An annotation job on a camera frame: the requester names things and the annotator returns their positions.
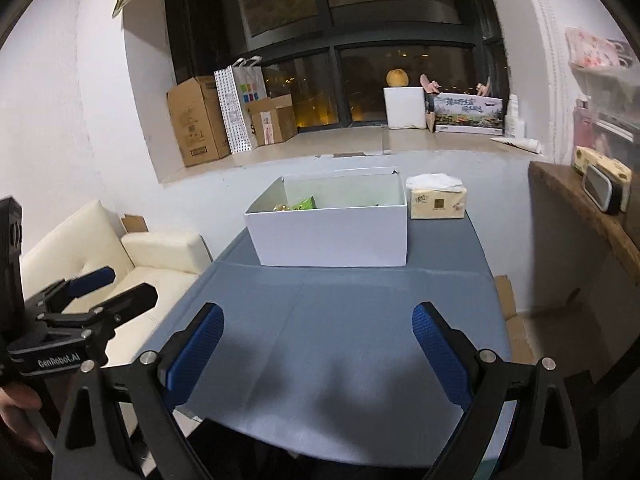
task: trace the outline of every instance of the shopping bag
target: shopping bag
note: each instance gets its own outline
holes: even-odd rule
[[[262,69],[256,66],[261,59],[260,56],[249,60],[241,57],[214,74],[231,153],[248,152],[258,145],[244,104],[267,97]]]

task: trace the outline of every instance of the cream leather sofa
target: cream leather sofa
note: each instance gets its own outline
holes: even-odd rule
[[[156,306],[116,329],[107,345],[109,366],[127,364],[211,258],[199,234],[132,233],[118,238],[99,201],[67,218],[45,236],[20,264],[22,290],[28,298],[60,278],[69,279],[110,266],[112,285],[74,300],[65,312],[87,312],[92,306],[140,283],[158,292]]]

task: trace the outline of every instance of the green snack package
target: green snack package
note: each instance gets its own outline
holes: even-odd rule
[[[291,208],[291,210],[292,211],[302,211],[302,210],[305,210],[305,209],[315,209],[315,208],[316,208],[316,201],[314,200],[314,198],[312,196],[310,196],[309,198],[305,198],[299,204],[293,206]]]

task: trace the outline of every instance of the gray tablecloth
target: gray tablecloth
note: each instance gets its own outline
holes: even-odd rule
[[[207,301],[225,331],[183,410],[265,442],[348,463],[433,463],[460,419],[412,333],[431,301],[477,348],[511,357],[494,280],[469,218],[409,222],[406,267],[261,267],[247,231],[150,341]],[[503,410],[487,457],[508,430]]]

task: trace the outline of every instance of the window sill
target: window sill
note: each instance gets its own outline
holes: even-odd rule
[[[164,179],[162,184],[210,171],[245,168],[306,156],[393,155],[402,152],[461,150],[538,158],[533,153],[493,142],[490,136],[483,134],[432,134],[427,130],[390,130],[388,126],[360,126],[300,133],[281,144],[261,146],[251,152],[234,153],[220,160],[182,168]]]

